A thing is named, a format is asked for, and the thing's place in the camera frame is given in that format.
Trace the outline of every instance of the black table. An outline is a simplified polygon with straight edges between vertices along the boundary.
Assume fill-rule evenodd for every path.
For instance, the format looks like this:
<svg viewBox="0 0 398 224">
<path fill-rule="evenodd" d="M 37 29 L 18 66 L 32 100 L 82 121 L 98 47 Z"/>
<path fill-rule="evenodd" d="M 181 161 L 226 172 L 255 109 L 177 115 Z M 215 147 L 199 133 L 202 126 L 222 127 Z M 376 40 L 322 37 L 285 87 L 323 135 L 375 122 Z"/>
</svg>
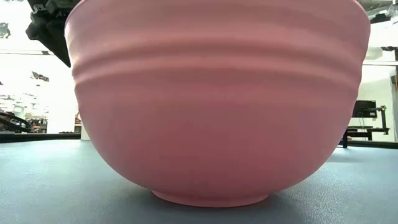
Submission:
<svg viewBox="0 0 398 224">
<path fill-rule="evenodd" d="M 0 144 L 0 223 L 313 223 L 398 220 L 398 151 L 337 149 L 307 180 L 241 208 L 162 201 L 110 169 L 90 142 Z"/>
</svg>

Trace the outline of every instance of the white wall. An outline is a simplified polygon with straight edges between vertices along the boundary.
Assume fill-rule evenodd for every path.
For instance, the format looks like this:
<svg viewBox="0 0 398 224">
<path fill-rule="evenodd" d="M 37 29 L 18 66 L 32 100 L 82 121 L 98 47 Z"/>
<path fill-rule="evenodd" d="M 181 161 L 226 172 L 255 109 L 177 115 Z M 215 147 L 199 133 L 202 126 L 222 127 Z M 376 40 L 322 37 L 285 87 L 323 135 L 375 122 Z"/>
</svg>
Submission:
<svg viewBox="0 0 398 224">
<path fill-rule="evenodd" d="M 369 46 L 371 47 L 398 47 L 398 17 L 391 21 L 379 22 L 371 25 Z"/>
<path fill-rule="evenodd" d="M 383 52 L 382 57 L 376 60 L 394 60 L 394 52 Z M 396 141 L 396 122 L 394 119 L 393 93 L 395 86 L 391 83 L 391 76 L 396 74 L 392 66 L 363 66 L 362 82 L 359 86 L 358 100 L 376 100 L 377 106 L 386 106 L 386 122 L 390 128 L 389 135 L 373 133 L 373 141 Z M 352 126 L 374 126 L 381 128 L 381 113 L 378 112 L 377 119 L 352 118 L 349 125 Z"/>
<path fill-rule="evenodd" d="M 8 49 L 16 48 L 13 41 L 0 42 L 0 93 L 23 95 L 29 93 L 40 96 L 41 102 L 49 107 L 47 133 L 73 132 L 77 101 L 74 93 L 72 71 L 53 55 L 4 54 L 1 43 L 8 42 Z M 35 85 L 32 71 L 50 78 L 49 83 Z"/>
<path fill-rule="evenodd" d="M 88 136 L 84 125 L 81 126 L 81 140 L 86 140 L 86 141 L 90 140 L 90 137 Z"/>
</svg>

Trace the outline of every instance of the computer monitor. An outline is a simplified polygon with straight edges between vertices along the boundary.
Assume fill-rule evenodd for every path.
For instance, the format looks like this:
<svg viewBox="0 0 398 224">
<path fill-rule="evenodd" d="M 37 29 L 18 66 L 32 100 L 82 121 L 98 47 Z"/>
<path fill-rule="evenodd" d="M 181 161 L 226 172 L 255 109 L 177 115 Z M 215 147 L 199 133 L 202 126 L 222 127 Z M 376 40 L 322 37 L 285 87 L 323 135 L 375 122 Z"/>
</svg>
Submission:
<svg viewBox="0 0 398 224">
<path fill-rule="evenodd" d="M 354 106 L 353 118 L 377 118 L 376 101 L 357 100 Z"/>
</svg>

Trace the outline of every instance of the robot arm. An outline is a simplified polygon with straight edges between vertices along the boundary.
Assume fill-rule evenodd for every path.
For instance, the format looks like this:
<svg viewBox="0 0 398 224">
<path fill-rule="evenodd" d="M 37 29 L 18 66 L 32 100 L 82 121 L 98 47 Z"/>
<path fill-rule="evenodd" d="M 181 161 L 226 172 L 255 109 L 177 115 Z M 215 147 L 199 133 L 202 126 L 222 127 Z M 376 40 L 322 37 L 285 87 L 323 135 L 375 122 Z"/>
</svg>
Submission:
<svg viewBox="0 0 398 224">
<path fill-rule="evenodd" d="M 65 42 L 65 21 L 80 0 L 27 0 L 32 8 L 32 22 L 26 30 L 30 40 L 38 40 L 70 67 Z"/>
</svg>

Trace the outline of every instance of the ridged bowl surface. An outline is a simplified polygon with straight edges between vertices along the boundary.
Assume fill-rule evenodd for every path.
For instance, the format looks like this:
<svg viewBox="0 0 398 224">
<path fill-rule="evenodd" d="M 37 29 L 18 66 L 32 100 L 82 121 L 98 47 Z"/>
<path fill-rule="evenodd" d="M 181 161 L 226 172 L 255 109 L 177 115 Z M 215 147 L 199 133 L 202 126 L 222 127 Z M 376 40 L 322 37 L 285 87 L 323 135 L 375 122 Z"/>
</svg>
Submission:
<svg viewBox="0 0 398 224">
<path fill-rule="evenodd" d="M 233 207 L 328 159 L 369 30 L 354 0 L 86 0 L 65 37 L 103 159 L 166 200 Z"/>
</svg>

